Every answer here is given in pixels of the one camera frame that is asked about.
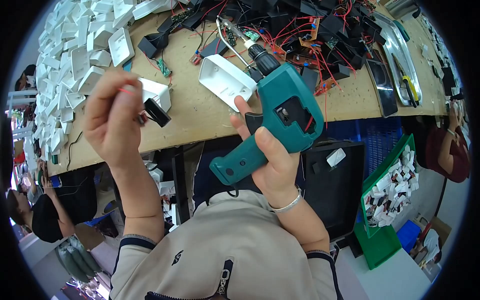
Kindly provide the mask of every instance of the green plastic crate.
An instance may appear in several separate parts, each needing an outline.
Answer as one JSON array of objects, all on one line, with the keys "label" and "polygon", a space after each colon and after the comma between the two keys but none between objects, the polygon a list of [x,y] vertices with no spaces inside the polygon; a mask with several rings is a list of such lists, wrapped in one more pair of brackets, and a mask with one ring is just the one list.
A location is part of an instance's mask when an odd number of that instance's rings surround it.
[{"label": "green plastic crate", "polygon": [[363,223],[357,223],[353,231],[359,240],[368,268],[373,270],[402,249],[402,244],[392,225],[380,227],[372,238],[367,237],[364,227]]},{"label": "green plastic crate", "polygon": [[410,150],[415,151],[415,143],[413,141],[413,134],[411,135],[402,135],[398,143],[392,149],[392,151],[387,155],[383,162],[378,166],[378,168],[370,174],[367,179],[363,182],[363,194],[361,196],[361,207],[363,212],[363,221],[367,231],[367,237],[371,238],[375,233],[380,230],[381,227],[369,227],[367,222],[367,213],[365,211],[365,203],[363,202],[363,197],[374,187],[375,184],[388,173],[388,169],[396,162],[398,157],[402,154],[405,146],[409,145]]}]

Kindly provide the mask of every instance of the pile of white plastic parts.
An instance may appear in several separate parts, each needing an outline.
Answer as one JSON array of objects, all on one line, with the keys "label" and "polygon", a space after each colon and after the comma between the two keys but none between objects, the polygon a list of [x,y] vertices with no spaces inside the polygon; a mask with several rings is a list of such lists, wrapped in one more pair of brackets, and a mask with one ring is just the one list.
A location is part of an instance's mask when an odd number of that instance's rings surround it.
[{"label": "pile of white plastic parts", "polygon": [[176,0],[60,0],[38,39],[34,140],[42,159],[68,142],[74,114],[111,63],[122,66],[135,52],[128,28],[151,13],[174,8]]},{"label": "pile of white plastic parts", "polygon": [[400,158],[364,197],[369,226],[389,226],[409,204],[412,191],[419,188],[415,173],[415,151],[405,146]]}]

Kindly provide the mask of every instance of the table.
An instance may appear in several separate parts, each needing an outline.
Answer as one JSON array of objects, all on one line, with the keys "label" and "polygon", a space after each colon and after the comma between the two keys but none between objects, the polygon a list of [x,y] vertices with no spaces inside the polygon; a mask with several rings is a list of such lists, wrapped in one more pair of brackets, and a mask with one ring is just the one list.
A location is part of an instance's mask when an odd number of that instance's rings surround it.
[{"label": "table", "polygon": [[[378,5],[377,11],[391,18],[390,14],[381,5]],[[143,36],[156,33],[156,29],[168,17],[170,17],[170,12],[158,15],[150,14],[136,21],[130,29],[132,43],[135,48],[135,57],[132,59],[132,72],[161,84],[168,84],[169,80],[164,78],[161,72],[150,64],[146,56],[137,48],[137,45]],[[432,37],[424,30],[418,20],[409,20],[403,25],[411,37],[407,45],[420,82],[423,105],[413,108],[405,107],[398,102],[398,115],[445,115],[445,97],[442,83],[440,79],[433,75],[432,68],[421,55],[422,44],[424,43],[429,48],[428,54],[434,61],[434,65],[437,69],[440,68],[433,50]],[[205,31],[208,30],[216,30],[216,25],[214,23],[206,24]],[[141,153],[236,134],[229,121],[229,116],[234,114],[235,111],[206,87],[200,85],[198,82],[200,66],[194,66],[189,62],[189,59],[200,44],[199,35],[191,36],[192,33],[187,29],[181,29],[169,36],[169,44],[165,48],[163,56],[168,68],[173,71],[172,91],[170,93],[172,107],[168,111],[172,120],[164,128],[160,128],[154,122],[148,122],[142,128],[142,142],[139,147]],[[204,38],[206,39],[209,34],[205,33]],[[240,51],[242,50],[242,45],[237,45],[236,48]],[[233,53],[228,51],[224,56],[227,55],[233,55]],[[246,52],[243,53],[243,57],[250,61]],[[242,70],[244,69],[237,57],[229,60]],[[351,73],[349,78],[339,81],[339,85],[342,90],[338,88],[331,89],[327,93],[326,103],[325,95],[319,95],[316,98],[328,122],[381,117],[375,88],[365,66],[357,71],[356,79]],[[255,112],[261,112],[260,102],[255,95],[251,97],[249,104]],[[86,167],[103,161],[83,136],[78,143],[72,146],[69,155],[69,145],[77,139],[82,131],[83,121],[83,113],[76,113],[69,141],[58,156],[59,163],[53,165],[51,161],[48,162],[50,175],[66,172],[70,159],[68,170]]]}]

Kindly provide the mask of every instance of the bracelet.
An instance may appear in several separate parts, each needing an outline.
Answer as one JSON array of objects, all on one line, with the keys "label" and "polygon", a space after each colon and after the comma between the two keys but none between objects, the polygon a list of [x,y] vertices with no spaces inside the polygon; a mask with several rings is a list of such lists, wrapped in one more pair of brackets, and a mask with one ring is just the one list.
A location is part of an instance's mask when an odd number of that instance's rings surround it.
[{"label": "bracelet", "polygon": [[294,207],[299,202],[300,197],[301,197],[301,189],[298,189],[298,190],[299,190],[299,195],[289,205],[287,205],[285,207],[282,207],[282,208],[273,208],[270,204],[268,204],[268,206],[277,214],[278,213],[284,213],[284,212],[292,209],[292,207]]}]

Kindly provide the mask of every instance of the logo on jacket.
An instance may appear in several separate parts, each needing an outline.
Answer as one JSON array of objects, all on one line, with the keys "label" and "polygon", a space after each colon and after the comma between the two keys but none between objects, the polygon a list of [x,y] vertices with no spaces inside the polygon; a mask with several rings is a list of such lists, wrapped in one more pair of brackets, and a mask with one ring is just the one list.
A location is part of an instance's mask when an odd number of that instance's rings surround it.
[{"label": "logo on jacket", "polygon": [[174,265],[174,264],[176,264],[176,263],[179,262],[180,256],[181,256],[181,253],[182,253],[182,252],[183,252],[183,250],[180,251],[180,252],[178,252],[177,255],[175,255],[175,258],[173,259],[172,265]]}]

